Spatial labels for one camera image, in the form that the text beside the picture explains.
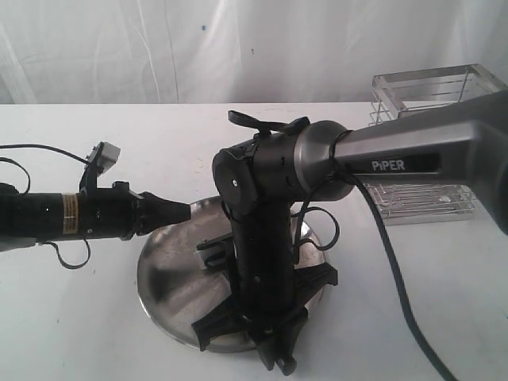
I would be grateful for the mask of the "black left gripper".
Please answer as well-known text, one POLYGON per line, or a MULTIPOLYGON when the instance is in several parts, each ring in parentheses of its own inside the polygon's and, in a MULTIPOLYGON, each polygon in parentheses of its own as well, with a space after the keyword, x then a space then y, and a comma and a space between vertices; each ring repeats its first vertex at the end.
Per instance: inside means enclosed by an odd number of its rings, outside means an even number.
POLYGON ((108 188, 82 185, 78 201, 77 235, 87 239, 128 241, 135 235, 149 234, 191 219, 189 204, 159 198, 149 192, 136 194, 124 181, 116 181, 108 188))

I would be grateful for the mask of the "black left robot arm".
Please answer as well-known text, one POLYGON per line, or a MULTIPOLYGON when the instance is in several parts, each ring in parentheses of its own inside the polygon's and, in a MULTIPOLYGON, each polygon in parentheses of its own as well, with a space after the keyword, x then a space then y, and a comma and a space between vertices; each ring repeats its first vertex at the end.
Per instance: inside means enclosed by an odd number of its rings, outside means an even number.
POLYGON ((137 194, 127 182, 72 194, 8 191, 1 195, 1 250, 83 238, 128 241, 190 219, 190 205, 137 194))

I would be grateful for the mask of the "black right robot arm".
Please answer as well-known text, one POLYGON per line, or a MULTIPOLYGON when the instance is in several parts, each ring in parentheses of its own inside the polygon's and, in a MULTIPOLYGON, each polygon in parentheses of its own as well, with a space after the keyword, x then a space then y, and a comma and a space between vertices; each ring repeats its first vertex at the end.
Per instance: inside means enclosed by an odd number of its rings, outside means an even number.
POLYGON ((230 296, 197 320, 200 349, 245 333, 267 369, 294 372, 306 304, 336 285, 328 263, 299 267, 303 219, 314 202, 336 201, 370 184, 463 184, 501 230, 507 228, 507 93, 499 91, 350 130, 335 121, 261 121, 229 111, 251 140, 223 148, 212 163, 232 233, 216 239, 230 296))

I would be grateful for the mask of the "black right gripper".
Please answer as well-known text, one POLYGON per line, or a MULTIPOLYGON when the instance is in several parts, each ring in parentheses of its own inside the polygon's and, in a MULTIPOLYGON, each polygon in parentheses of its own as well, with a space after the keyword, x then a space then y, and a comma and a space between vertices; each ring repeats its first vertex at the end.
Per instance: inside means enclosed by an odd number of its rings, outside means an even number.
POLYGON ((296 269, 286 248, 238 249, 236 269, 234 302, 221 302, 191 324, 199 350, 218 337, 246 332, 266 369, 277 366, 283 375, 292 375, 294 347, 309 317, 303 307, 325 285, 338 284, 337 269, 328 263, 296 269))

